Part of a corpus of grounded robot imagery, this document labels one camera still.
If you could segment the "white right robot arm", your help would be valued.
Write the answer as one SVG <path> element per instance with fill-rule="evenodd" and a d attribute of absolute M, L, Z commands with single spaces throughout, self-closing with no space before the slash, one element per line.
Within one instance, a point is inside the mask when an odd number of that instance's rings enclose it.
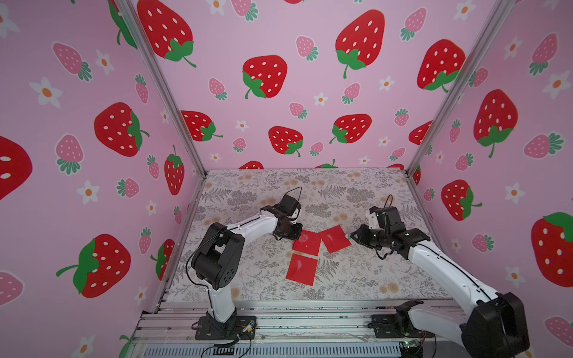
<path fill-rule="evenodd" d="M 513 293 L 501 294 L 444 254 L 418 228 L 408 229 L 396 207 L 371 207 L 367 224 L 348 235 L 368 249 L 388 248 L 432 277 L 458 303 L 461 313 L 410 300 L 395 309 L 395 329 L 404 337 L 427 331 L 464 347 L 471 357 L 515 357 L 531 346 L 525 307 Z"/>

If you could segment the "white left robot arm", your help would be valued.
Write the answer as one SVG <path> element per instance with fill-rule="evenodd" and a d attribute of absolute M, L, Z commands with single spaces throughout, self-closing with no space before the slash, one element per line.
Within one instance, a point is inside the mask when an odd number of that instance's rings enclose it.
<path fill-rule="evenodd" d="M 210 307 L 206 318 L 216 328 L 228 329 L 236 322 L 231 282 L 238 272 L 244 247 L 267 234 L 277 241 L 299 240 L 302 234 L 302 224 L 297 222 L 300 211 L 299 201 L 286 194 L 278 204 L 262 207 L 257 214 L 241 222 L 231 225 L 215 222 L 207 229 L 185 268 L 193 269 L 200 285 L 207 289 Z"/>

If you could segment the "red envelope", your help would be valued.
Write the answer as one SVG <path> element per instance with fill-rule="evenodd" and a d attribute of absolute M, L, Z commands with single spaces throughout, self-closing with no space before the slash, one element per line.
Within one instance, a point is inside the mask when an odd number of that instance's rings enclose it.
<path fill-rule="evenodd" d="M 293 254 L 286 273 L 286 279 L 313 286 L 318 263 L 318 259 Z"/>
<path fill-rule="evenodd" d="M 352 245 L 340 225 L 322 231 L 319 233 L 319 235 L 322 242 L 325 244 L 328 253 L 330 254 L 343 250 Z"/>
<path fill-rule="evenodd" d="M 293 243 L 292 250 L 317 257 L 321 242 L 320 234 L 303 230 L 300 238 Z"/>

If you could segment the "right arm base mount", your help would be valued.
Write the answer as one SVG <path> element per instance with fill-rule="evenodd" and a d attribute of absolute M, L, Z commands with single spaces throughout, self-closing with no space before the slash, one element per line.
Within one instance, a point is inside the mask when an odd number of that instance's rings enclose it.
<path fill-rule="evenodd" d="M 411 300 L 400 304 L 395 309 L 395 313 L 373 315 L 371 322 L 368 323 L 367 328 L 375 332 L 378 339 L 416 339 L 423 337 L 434 338 L 433 333 L 422 331 L 413 326 L 413 323 L 408 316 L 409 311 L 424 301 Z"/>

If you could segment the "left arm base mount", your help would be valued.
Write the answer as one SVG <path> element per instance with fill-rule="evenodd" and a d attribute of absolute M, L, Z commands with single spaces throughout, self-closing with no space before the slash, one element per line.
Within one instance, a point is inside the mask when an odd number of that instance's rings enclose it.
<path fill-rule="evenodd" d="M 226 323 L 218 322 L 210 315 L 201 317 L 195 330 L 198 341 L 253 340 L 257 328 L 255 316 L 231 316 Z"/>

